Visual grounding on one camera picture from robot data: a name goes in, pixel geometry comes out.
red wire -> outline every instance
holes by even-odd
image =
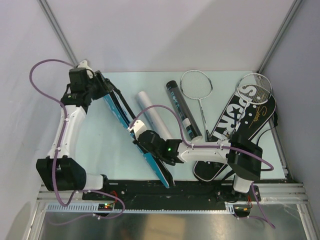
[[[111,194],[115,195],[116,197],[118,197],[118,194],[116,193],[116,191],[112,191]]]
[[[251,204],[250,209],[252,209],[252,207],[253,207],[254,205],[252,204],[251,197],[250,197],[249,195],[248,195],[248,201],[249,201],[249,203]]]

light blue table surface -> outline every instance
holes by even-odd
[[[108,72],[103,75],[121,90],[132,111],[137,115],[141,108],[135,97],[140,91],[147,92],[153,104],[161,104],[173,109],[165,86],[171,80],[175,80],[179,84],[183,73],[179,71]],[[211,132],[234,93],[236,83],[241,77],[251,72],[206,71],[205,73],[213,84],[212,94],[202,101],[207,126]],[[185,100],[202,134],[204,134],[198,101],[188,98]],[[178,123],[174,116],[166,109],[157,108],[157,111],[172,136],[180,139]],[[140,119],[150,128],[145,116]],[[268,128],[270,126],[266,124],[260,133]],[[274,171],[262,172],[261,179],[284,179],[285,175],[271,131],[261,137],[259,145],[263,149],[263,159],[274,166]],[[75,157],[88,173],[105,174],[109,179],[158,179],[132,143],[129,133],[116,120],[103,99],[93,101],[89,107],[79,133]],[[167,168],[174,180],[196,180],[193,175],[194,164],[195,162],[176,164],[176,166],[167,165]],[[229,170],[229,167],[225,169],[218,179],[222,178]]]

white cylinder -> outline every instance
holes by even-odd
[[[145,91],[141,91],[136,95],[136,100],[141,106],[142,109],[146,109],[153,105],[151,102],[148,94]],[[171,133],[169,132],[167,126],[165,125],[164,121],[158,114],[155,108],[150,108],[145,112],[145,115],[150,122],[152,128],[159,134],[161,138],[164,140],[173,139]]]

badminton racket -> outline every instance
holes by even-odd
[[[213,91],[213,85],[210,78],[202,71],[190,70],[186,71],[180,80],[180,88],[183,95],[192,100],[198,100],[202,122],[204,126],[205,140],[211,141],[208,131],[206,118],[201,101],[210,96]]]

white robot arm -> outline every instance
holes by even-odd
[[[134,133],[134,143],[145,153],[151,153],[154,158],[169,164],[186,163],[189,161],[206,161],[229,164],[235,172],[233,189],[240,193],[247,193],[253,181],[260,179],[261,162],[239,154],[227,148],[235,144],[237,147],[245,146],[245,149],[254,154],[262,155],[262,149],[252,142],[237,138],[225,140],[223,142],[206,142],[201,144],[190,143],[189,147],[182,143],[180,139],[162,139],[155,131],[148,130],[146,125],[137,120],[133,127],[128,128],[129,132]],[[208,148],[197,148],[197,146],[211,146]]]
[[[53,191],[52,166],[54,158],[56,158],[55,181],[59,191],[100,190],[103,188],[107,177],[87,173],[75,160],[75,152],[79,131],[91,101],[109,94],[113,87],[100,72],[94,73],[88,67],[86,60],[82,61],[76,68],[71,69],[69,77],[70,83],[61,98],[66,116],[65,110],[62,108],[52,147],[46,158],[37,160],[36,169],[47,189]]]

